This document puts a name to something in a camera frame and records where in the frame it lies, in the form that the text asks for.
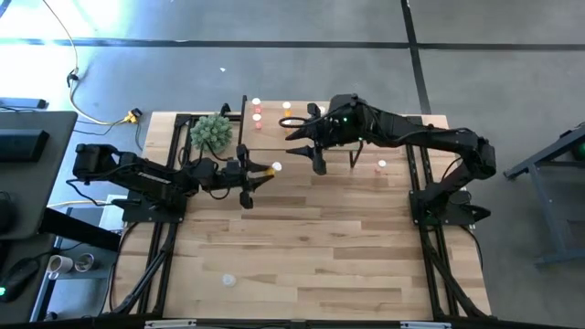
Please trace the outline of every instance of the concrete floor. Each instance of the concrete floor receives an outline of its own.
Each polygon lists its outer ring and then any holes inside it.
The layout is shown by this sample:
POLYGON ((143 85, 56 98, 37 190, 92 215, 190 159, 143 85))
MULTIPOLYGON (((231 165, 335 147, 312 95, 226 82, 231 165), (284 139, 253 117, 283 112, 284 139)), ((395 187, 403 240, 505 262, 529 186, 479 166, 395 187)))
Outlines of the concrete floor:
MULTIPOLYGON (((74 37, 406 41, 399 0, 50 3, 74 37)), ((585 4, 579 0, 410 0, 409 5, 419 42, 585 42, 585 4)), ((42 3, 21 0, 0 18, 0 37, 64 35, 42 3)), ((389 111, 420 112, 407 50, 85 47, 79 52, 83 82, 76 102, 103 120, 116 120, 135 107, 146 113, 218 110, 223 102, 237 107, 244 93, 324 100, 357 92, 389 111)), ((420 56, 432 113, 489 138, 499 172, 585 116, 583 52, 421 51, 420 56)), ((0 90, 46 99, 51 110, 69 110, 65 77, 71 65, 70 48, 0 46, 0 90)), ((99 128, 78 124, 85 131, 99 128)), ((114 128, 105 137, 74 134, 51 202, 79 198, 63 184, 76 143, 111 143, 137 152, 133 135, 132 126, 114 128)), ((533 265, 551 245, 528 177, 511 183, 497 175, 469 187, 474 203, 493 211, 477 225, 477 236, 494 315, 583 326, 585 262, 533 265)), ((84 190, 96 198, 122 192, 107 183, 84 190)))

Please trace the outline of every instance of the wooden table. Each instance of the wooden table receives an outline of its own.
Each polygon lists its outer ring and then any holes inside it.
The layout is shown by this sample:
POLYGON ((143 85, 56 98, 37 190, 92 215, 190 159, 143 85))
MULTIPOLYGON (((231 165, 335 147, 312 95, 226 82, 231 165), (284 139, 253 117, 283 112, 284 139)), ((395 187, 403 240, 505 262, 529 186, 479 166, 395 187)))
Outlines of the wooden table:
MULTIPOLYGON (((306 113, 304 104, 294 102, 293 109, 306 113)), ((239 191, 221 201, 205 193, 189 200, 175 245, 165 317, 431 319, 420 237, 410 219, 404 147, 369 145, 353 170, 346 152, 327 152, 328 174, 318 176, 309 159, 282 151, 306 143, 285 143, 285 132, 271 128, 283 113, 282 102, 263 106, 262 130, 254 131, 246 114, 242 140, 253 161, 279 161, 283 169, 257 190, 251 210, 239 205, 239 191), (375 173, 380 159, 388 165, 375 173), (224 274, 237 278, 234 287, 223 286, 224 274)), ((153 113, 144 157, 166 163, 175 116, 153 113)), ((445 116, 422 118, 447 127, 445 116)), ((234 153, 238 132, 234 126, 233 147, 223 155, 234 153)), ((440 177, 453 154, 430 150, 430 155, 433 173, 440 177)), ((152 230, 153 225, 141 224, 126 241, 115 279, 116 304, 144 271, 152 230)), ((457 227, 445 228, 445 238, 453 275, 490 313, 472 238, 457 227)), ((438 287, 447 310, 441 281, 438 287)))

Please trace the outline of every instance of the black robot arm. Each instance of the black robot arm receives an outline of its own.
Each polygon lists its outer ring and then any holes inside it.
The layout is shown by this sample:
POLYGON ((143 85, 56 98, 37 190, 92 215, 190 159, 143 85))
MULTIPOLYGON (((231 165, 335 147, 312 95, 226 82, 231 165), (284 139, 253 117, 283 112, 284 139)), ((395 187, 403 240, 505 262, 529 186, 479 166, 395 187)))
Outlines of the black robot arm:
POLYGON ((250 160, 246 145, 237 148, 238 159, 229 159, 225 168, 202 158, 185 165, 180 170, 143 159, 131 152, 120 152, 108 144, 79 144, 73 174, 88 185, 95 181, 109 181, 140 193, 153 208, 173 209, 185 196, 193 196, 199 188, 206 192, 241 187, 240 203, 252 208, 250 192, 274 177, 270 166, 255 164, 250 160), (263 172, 260 177, 248 177, 248 173, 263 172))
POLYGON ((441 213, 450 196, 474 179, 486 179, 495 174, 494 147, 467 128, 442 129, 432 125, 415 124, 408 117, 382 111, 367 104, 357 95, 336 95, 331 99, 329 111, 321 115, 311 103, 305 118, 282 118, 283 127, 298 128, 286 140, 309 138, 314 146, 287 150, 291 154, 308 156, 313 160, 314 171, 326 174, 323 150, 346 143, 367 142, 380 147, 399 147, 411 144, 430 149, 457 153, 462 163, 438 183, 428 184, 418 195, 425 211, 441 213), (286 124, 286 120, 302 124, 286 124))

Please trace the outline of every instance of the black stand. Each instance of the black stand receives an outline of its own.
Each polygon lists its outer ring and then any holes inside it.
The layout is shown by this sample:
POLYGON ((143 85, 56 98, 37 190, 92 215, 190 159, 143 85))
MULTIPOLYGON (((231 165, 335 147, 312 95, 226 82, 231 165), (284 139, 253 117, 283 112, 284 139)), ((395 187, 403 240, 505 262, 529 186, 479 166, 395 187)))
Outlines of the black stand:
POLYGON ((41 233, 53 233, 63 238, 116 252, 118 252, 120 246, 120 236, 118 234, 95 227, 50 208, 45 209, 45 216, 38 231, 41 233))

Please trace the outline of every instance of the white ball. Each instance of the white ball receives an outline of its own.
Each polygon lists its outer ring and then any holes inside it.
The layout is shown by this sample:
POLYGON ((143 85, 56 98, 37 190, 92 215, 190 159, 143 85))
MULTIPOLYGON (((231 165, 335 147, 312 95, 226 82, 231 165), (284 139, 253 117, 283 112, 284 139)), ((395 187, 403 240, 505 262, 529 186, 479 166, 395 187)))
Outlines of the white ball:
POLYGON ((236 285, 236 277, 231 274, 224 274, 221 281, 226 287, 233 287, 236 285))
POLYGON ((281 171, 282 170, 282 164, 277 161, 274 164, 272 164, 272 169, 274 169, 275 171, 281 171))

